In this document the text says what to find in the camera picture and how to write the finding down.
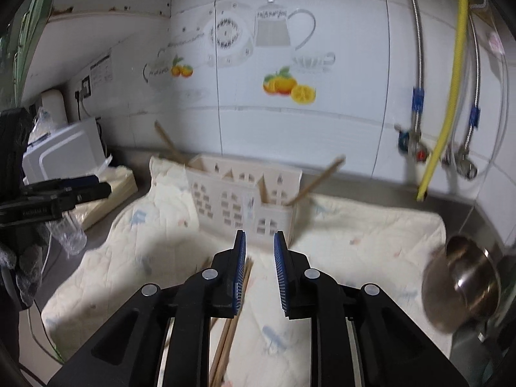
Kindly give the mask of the wall instruction label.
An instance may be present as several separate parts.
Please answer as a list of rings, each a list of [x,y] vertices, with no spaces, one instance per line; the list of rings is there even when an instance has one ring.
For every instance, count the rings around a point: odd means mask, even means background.
[[[90,65],[89,74],[92,89],[103,86],[113,80],[111,54],[107,53]]]

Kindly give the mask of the wall power socket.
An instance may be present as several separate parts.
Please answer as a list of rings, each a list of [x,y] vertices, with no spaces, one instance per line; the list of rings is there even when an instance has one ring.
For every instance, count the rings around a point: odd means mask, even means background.
[[[81,89],[80,89],[80,95],[83,99],[90,97],[92,93],[91,89],[91,81],[90,76],[87,75],[83,80],[81,80]]]

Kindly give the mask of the red handled water valve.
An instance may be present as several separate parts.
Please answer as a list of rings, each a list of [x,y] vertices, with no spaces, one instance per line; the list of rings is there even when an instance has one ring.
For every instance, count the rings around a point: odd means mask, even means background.
[[[418,126],[403,129],[396,124],[398,132],[398,149],[403,155],[410,156],[416,163],[424,164],[430,156],[429,148],[421,141],[422,132]]]

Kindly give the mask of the beige plastic utensil holder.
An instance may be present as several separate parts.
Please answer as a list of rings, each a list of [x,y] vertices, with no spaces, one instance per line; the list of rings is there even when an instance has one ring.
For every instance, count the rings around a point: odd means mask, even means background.
[[[232,239],[243,230],[247,242],[259,246],[272,245],[278,232],[292,239],[296,207],[288,203],[298,195],[302,170],[197,155],[185,172],[203,231]]]

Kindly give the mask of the stainless steel pot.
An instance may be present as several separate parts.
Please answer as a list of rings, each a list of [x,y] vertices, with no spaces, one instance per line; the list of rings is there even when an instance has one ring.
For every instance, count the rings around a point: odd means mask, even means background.
[[[430,323],[451,334],[470,321],[485,323],[501,300],[500,275],[488,250],[454,235],[437,250],[422,279],[422,305]]]

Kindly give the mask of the white countertop appliance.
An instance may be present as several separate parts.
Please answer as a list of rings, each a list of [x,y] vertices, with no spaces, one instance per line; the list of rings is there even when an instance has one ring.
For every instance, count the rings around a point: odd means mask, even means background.
[[[86,118],[69,123],[61,92],[42,93],[22,162],[25,181],[35,184],[58,178],[98,175],[107,165],[96,120]]]

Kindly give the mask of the cream quilted mat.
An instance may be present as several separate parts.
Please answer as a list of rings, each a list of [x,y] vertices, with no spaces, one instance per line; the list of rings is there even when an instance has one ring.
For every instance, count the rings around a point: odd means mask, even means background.
[[[310,323],[290,321],[281,305],[274,229],[263,245],[203,231],[184,167],[150,158],[150,189],[114,219],[106,241],[87,251],[41,310],[54,348],[69,359],[140,287],[164,289],[215,273],[214,257],[235,249],[238,314],[219,318],[210,334],[210,363],[224,365],[227,386],[305,386],[310,381]],[[340,284],[379,286],[438,349],[451,337],[435,329],[422,304],[422,279],[446,239],[438,215],[311,195],[296,212],[288,246],[313,273]]]

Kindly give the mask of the steel angle valve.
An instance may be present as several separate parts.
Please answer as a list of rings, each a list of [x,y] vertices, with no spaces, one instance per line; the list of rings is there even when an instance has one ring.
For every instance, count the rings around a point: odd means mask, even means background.
[[[455,165],[457,174],[468,181],[475,179],[478,175],[478,168],[470,160],[469,153],[463,149],[459,149],[455,153],[449,149],[442,159],[442,164],[445,166]]]

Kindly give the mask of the clear glass mug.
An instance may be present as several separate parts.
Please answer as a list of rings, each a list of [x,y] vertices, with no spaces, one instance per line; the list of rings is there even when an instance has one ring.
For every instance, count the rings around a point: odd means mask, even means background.
[[[86,233],[72,212],[64,213],[60,220],[48,222],[46,226],[68,256],[77,256],[86,248]]]

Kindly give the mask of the grey gloved hand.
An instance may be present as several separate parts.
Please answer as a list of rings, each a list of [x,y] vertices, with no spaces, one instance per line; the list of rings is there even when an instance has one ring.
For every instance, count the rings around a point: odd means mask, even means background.
[[[47,236],[44,224],[1,229],[1,287],[17,311],[32,305],[41,285]]]

